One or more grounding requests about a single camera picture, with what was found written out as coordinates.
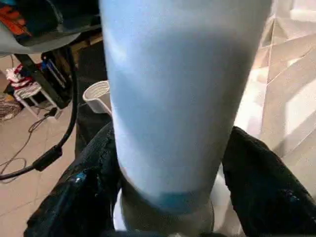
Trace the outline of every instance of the small white stool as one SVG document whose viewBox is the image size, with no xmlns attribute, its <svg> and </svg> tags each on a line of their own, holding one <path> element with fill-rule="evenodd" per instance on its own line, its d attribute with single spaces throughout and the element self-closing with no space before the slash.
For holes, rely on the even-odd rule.
<svg viewBox="0 0 316 237">
<path fill-rule="evenodd" d="M 32 110 L 32 108 L 24 99 L 29 98 L 35 106 L 39 106 L 38 102 L 33 98 L 33 96 L 39 92 L 41 92 L 43 96 L 46 97 L 46 99 L 52 104 L 53 107 L 58 108 L 55 102 L 49 97 L 49 95 L 42 89 L 40 84 L 38 84 L 37 82 L 34 82 L 32 85 L 28 87 L 14 91 L 14 97 L 16 98 L 16 100 L 19 101 L 37 119 L 40 119 L 40 117 Z"/>
</svg>

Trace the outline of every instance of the power cord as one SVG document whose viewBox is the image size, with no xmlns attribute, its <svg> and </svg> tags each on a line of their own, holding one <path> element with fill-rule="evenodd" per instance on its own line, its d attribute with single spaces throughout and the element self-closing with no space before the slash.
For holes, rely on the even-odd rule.
<svg viewBox="0 0 316 237">
<path fill-rule="evenodd" d="M 10 57 L 11 57 L 11 68 L 14 68 L 14 59 L 13 59 L 12 54 L 10 54 Z"/>
<path fill-rule="evenodd" d="M 55 114 L 57 113 L 57 109 L 56 108 L 52 108 L 49 113 L 45 114 L 44 117 L 38 121 L 36 121 L 35 123 L 33 123 L 29 130 L 28 130 L 28 133 L 29 133 L 29 137 L 26 139 L 24 145 L 6 162 L 0 164 L 0 167 L 3 166 L 3 168 L 0 170 L 0 175 L 3 175 L 3 173 L 5 172 L 5 170 L 8 168 L 8 166 L 15 160 L 22 160 L 23 161 L 23 168 L 26 167 L 27 165 L 27 161 L 25 158 L 17 158 L 17 156 L 24 150 L 24 148 L 28 145 L 32 135 L 33 135 L 33 132 L 50 116 L 55 116 Z M 12 181 L 16 180 L 18 177 L 14 177 L 10 180 L 0 180 L 0 183 L 3 183 L 3 184 L 8 184 L 8 183 L 11 183 Z"/>
<path fill-rule="evenodd" d="M 67 131 L 65 132 L 64 136 L 61 138 L 59 143 L 52 148 L 50 148 L 47 152 L 45 152 L 41 157 L 39 157 L 37 160 L 35 160 L 31 165 L 26 166 L 20 170 L 17 170 L 15 172 L 9 173 L 9 174 L 1 174 L 0 175 L 0 181 L 15 178 L 17 176 L 20 176 L 22 174 L 25 174 L 27 172 L 30 172 L 32 170 L 37 171 L 43 171 L 48 166 L 50 166 L 54 161 L 56 161 L 58 158 L 61 157 L 63 154 L 62 152 L 62 146 L 66 143 L 68 138 L 70 137 L 77 119 L 77 105 L 78 105 L 78 89 L 77 89 L 77 74 L 76 74 L 76 66 L 75 61 L 71 52 L 70 47 L 68 46 L 66 48 L 66 54 L 67 54 L 67 61 L 70 66 L 71 71 L 71 78 L 73 81 L 73 109 L 71 113 L 70 122 L 67 128 Z"/>
<path fill-rule="evenodd" d="M 40 107 L 40 106 L 36 106 L 36 105 L 33 105 L 33 106 L 34 106 L 35 108 L 38 108 L 39 111 L 40 111 L 40 110 L 50 111 L 49 109 L 44 108 L 44 107 Z"/>
</svg>

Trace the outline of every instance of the orange object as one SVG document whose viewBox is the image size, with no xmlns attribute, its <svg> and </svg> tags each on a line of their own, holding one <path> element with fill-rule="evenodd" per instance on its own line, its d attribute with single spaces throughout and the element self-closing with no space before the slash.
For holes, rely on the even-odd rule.
<svg viewBox="0 0 316 237">
<path fill-rule="evenodd" d="M 31 35 L 28 32 L 25 19 L 20 13 L 14 10 L 11 6 L 4 6 L 0 8 L 0 21 L 4 23 L 9 30 L 16 36 L 22 34 Z"/>
</svg>

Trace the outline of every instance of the cylindrical container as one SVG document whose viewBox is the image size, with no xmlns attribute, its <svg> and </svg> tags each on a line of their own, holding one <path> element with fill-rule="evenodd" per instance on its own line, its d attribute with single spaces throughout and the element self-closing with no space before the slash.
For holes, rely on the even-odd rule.
<svg viewBox="0 0 316 237">
<path fill-rule="evenodd" d="M 172 215 L 206 207 L 270 6 L 100 1 L 118 161 L 133 190 L 124 199 Z"/>
<path fill-rule="evenodd" d="M 96 114 L 112 114 L 110 87 L 106 80 L 89 86 L 87 90 L 84 91 L 82 98 Z"/>
</svg>

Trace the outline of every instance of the white plastic cup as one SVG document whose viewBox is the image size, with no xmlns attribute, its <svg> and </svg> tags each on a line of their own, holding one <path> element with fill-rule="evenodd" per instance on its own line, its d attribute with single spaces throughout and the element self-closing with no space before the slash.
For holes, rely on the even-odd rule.
<svg viewBox="0 0 316 237">
<path fill-rule="evenodd" d="M 91 85 L 84 91 L 82 98 L 96 114 L 108 113 L 112 116 L 110 86 L 107 81 Z"/>
</svg>

